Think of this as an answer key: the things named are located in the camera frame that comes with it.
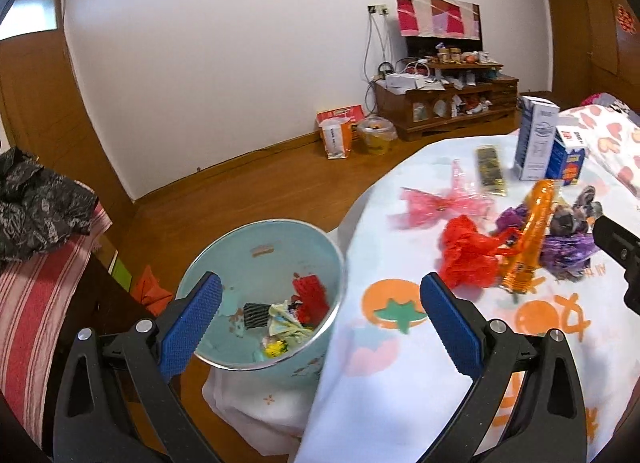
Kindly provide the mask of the purple wrapper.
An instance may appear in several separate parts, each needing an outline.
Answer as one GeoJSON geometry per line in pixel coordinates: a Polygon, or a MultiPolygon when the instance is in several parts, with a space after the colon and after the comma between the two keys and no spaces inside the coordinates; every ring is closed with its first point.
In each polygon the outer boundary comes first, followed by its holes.
{"type": "Polygon", "coordinates": [[[580,279],[591,267],[591,258],[598,250],[590,232],[586,235],[562,238],[552,237],[548,231],[544,237],[538,264],[555,278],[580,279]]]}

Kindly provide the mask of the red orange snack wrapper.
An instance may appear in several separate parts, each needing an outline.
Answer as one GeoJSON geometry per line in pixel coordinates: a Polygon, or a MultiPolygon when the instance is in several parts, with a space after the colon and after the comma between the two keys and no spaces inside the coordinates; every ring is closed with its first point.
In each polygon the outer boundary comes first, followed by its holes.
{"type": "Polygon", "coordinates": [[[527,218],[514,245],[516,254],[503,270],[500,287],[510,293],[525,294],[532,284],[555,198],[555,182],[540,179],[526,198],[527,218]]]}

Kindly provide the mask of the red plastic bag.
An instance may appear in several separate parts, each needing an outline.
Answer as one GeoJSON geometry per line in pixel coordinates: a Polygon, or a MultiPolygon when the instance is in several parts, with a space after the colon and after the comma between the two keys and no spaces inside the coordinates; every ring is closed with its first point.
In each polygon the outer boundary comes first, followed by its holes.
{"type": "Polygon", "coordinates": [[[450,219],[442,235],[442,262],[438,270],[450,290],[457,287],[492,287],[498,279],[500,257],[518,253],[516,246],[509,246],[512,239],[518,241],[521,231],[510,227],[498,235],[483,235],[467,216],[450,219]]]}

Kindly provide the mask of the yellow wrapper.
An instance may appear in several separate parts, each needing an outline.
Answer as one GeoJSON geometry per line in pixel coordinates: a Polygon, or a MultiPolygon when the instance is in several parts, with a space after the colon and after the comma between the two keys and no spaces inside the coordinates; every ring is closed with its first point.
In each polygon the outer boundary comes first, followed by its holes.
{"type": "Polygon", "coordinates": [[[262,352],[268,359],[279,358],[288,352],[288,343],[283,339],[267,339],[262,352]]]}

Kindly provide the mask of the grey wrapper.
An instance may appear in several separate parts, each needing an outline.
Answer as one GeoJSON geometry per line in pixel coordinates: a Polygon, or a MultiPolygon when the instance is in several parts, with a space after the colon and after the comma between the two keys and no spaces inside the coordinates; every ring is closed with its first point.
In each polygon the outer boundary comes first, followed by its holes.
{"type": "Polygon", "coordinates": [[[603,215],[596,193],[596,187],[590,184],[582,189],[572,205],[556,206],[549,224],[550,235],[566,238],[589,233],[596,220],[603,215]]]}

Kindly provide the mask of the light blue trash bin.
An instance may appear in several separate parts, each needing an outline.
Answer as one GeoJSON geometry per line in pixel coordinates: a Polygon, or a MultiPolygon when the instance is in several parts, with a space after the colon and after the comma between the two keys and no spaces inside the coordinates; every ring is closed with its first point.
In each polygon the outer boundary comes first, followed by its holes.
{"type": "Polygon", "coordinates": [[[284,387],[315,382],[344,296],[344,257],[329,235],[292,219],[256,221],[223,235],[192,261],[176,296],[190,293],[205,272],[222,283],[219,310],[194,351],[218,370],[247,372],[284,387]],[[275,304],[294,293],[296,277],[317,275],[328,293],[329,314],[311,340],[274,359],[261,358],[262,335],[244,327],[242,306],[275,304]]]}

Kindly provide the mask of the white fruit-print bedsheet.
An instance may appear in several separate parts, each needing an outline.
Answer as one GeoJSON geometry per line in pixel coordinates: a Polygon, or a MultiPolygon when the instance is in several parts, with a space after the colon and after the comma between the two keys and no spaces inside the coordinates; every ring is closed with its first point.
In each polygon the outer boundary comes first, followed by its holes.
{"type": "Polygon", "coordinates": [[[224,282],[202,394],[263,455],[294,462],[591,462],[623,430],[639,319],[623,269],[539,271],[524,295],[442,283],[445,223],[410,228],[405,188],[473,177],[485,138],[445,140],[367,189],[335,238],[270,219],[204,252],[224,282]]]}

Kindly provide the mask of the blue white small carton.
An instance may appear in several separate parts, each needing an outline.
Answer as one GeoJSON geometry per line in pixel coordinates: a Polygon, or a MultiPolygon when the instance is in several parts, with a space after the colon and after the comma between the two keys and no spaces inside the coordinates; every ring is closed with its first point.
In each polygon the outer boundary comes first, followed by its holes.
{"type": "Polygon", "coordinates": [[[586,145],[577,127],[558,126],[552,144],[546,178],[575,184],[586,158],[586,145]]]}

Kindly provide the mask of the heart-pattern quilt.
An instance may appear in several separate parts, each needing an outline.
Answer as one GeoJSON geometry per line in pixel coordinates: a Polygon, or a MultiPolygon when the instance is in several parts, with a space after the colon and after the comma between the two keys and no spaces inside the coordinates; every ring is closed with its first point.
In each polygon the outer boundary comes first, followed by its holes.
{"type": "Polygon", "coordinates": [[[598,93],[560,113],[559,122],[578,127],[588,156],[639,197],[639,114],[611,93],[598,93]]]}

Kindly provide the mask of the red striped cloth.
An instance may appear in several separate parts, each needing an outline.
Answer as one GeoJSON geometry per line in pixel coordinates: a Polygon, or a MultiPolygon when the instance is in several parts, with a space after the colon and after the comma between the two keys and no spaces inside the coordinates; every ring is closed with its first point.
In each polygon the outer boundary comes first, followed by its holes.
{"type": "Polygon", "coordinates": [[[37,445],[65,313],[94,244],[111,225],[105,209],[98,206],[88,235],[73,235],[55,251],[8,264],[1,273],[1,392],[37,445]]]}

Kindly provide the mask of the dark green snack packet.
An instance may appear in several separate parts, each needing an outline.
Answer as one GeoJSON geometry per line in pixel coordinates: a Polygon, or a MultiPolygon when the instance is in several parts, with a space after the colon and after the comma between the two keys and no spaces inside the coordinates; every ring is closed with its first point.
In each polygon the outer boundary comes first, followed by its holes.
{"type": "Polygon", "coordinates": [[[497,196],[506,196],[506,180],[504,180],[497,149],[492,145],[484,145],[475,151],[478,179],[482,189],[497,196]]]}

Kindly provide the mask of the tall white milk carton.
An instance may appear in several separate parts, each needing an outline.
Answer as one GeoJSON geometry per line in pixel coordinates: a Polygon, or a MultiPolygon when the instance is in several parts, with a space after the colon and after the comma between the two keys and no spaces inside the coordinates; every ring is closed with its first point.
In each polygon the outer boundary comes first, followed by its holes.
{"type": "Polygon", "coordinates": [[[546,175],[560,108],[547,99],[532,96],[521,96],[518,108],[521,120],[514,169],[521,181],[537,181],[546,175]]]}

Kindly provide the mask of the pink cellophane wrapper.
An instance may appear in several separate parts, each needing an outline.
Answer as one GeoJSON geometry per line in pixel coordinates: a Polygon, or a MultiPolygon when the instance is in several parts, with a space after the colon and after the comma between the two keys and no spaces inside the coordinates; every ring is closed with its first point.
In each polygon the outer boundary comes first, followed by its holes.
{"type": "Polygon", "coordinates": [[[387,218],[390,225],[399,230],[431,228],[440,220],[462,215],[482,220],[489,217],[496,207],[490,195],[477,191],[474,184],[466,179],[458,160],[451,163],[450,187],[447,190],[432,193],[403,186],[399,198],[405,202],[405,209],[387,218]]]}

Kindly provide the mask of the black plastic bag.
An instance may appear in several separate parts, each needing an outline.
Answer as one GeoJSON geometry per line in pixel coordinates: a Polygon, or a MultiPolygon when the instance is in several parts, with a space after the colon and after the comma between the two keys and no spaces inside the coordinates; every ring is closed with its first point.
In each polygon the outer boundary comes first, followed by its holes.
{"type": "Polygon", "coordinates": [[[29,261],[88,235],[99,197],[12,148],[1,154],[1,264],[29,261]]]}

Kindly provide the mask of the wooden wardrobe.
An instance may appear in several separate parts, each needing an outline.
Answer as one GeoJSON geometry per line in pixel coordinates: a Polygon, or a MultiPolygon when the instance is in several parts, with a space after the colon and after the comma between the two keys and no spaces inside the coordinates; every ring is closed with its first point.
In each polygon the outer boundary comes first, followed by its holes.
{"type": "Polygon", "coordinates": [[[606,92],[639,110],[639,15],[626,0],[548,0],[552,81],[561,108],[606,92]]]}

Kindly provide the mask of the wooden tv cabinet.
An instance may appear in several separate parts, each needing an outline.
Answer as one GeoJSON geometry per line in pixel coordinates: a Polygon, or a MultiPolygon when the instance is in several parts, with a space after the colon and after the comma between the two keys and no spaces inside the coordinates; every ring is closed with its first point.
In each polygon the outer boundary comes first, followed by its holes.
{"type": "Polygon", "coordinates": [[[409,36],[407,55],[383,62],[373,81],[376,114],[400,139],[513,117],[518,79],[488,56],[484,42],[409,36]]]}

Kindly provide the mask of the clear bag with yellow contents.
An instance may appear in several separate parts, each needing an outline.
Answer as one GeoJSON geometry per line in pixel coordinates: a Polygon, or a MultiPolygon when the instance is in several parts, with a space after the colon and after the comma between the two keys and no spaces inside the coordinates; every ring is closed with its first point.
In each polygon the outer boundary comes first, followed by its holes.
{"type": "Polygon", "coordinates": [[[394,124],[381,116],[366,117],[357,125],[357,132],[367,151],[373,155],[390,152],[392,143],[398,139],[394,124]]]}

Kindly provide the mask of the orange white paper bag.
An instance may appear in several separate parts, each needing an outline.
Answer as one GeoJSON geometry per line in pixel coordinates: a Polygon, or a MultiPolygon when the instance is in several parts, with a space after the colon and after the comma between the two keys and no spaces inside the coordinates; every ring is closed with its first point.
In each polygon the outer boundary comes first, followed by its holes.
{"type": "Polygon", "coordinates": [[[319,124],[321,139],[329,160],[346,160],[352,151],[352,123],[346,117],[328,118],[319,124]]]}

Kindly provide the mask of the wooden door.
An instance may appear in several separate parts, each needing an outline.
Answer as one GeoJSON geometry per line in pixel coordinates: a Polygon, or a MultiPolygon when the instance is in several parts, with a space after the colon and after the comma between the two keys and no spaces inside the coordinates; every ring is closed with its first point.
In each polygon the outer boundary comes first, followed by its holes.
{"type": "Polygon", "coordinates": [[[14,14],[45,20],[1,41],[1,114],[12,143],[60,174],[90,186],[114,223],[134,203],[104,152],[76,82],[62,0],[15,0],[14,14]]]}

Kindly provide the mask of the red cardboard box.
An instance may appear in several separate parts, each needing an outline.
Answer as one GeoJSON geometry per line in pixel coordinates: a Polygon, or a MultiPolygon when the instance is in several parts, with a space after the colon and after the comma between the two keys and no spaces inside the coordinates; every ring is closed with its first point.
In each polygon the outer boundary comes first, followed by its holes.
{"type": "Polygon", "coordinates": [[[316,122],[321,125],[332,118],[346,118],[352,125],[357,125],[364,119],[364,112],[359,104],[343,106],[343,108],[332,108],[332,110],[318,112],[316,122]]]}

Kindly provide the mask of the red pink patchwork cloth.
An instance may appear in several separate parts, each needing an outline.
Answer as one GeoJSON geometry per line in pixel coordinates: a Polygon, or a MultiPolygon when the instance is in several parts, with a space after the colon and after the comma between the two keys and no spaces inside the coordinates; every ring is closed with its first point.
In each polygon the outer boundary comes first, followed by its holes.
{"type": "Polygon", "coordinates": [[[457,0],[396,0],[402,37],[480,40],[480,6],[457,0]]]}

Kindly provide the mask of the wall power outlet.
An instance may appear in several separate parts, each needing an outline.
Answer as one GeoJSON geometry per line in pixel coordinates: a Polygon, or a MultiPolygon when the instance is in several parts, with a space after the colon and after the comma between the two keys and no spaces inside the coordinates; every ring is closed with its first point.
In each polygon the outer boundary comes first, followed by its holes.
{"type": "Polygon", "coordinates": [[[388,7],[386,6],[386,4],[369,4],[368,5],[369,14],[378,14],[378,15],[386,16],[388,15],[388,12],[390,12],[390,10],[388,10],[388,7]]]}

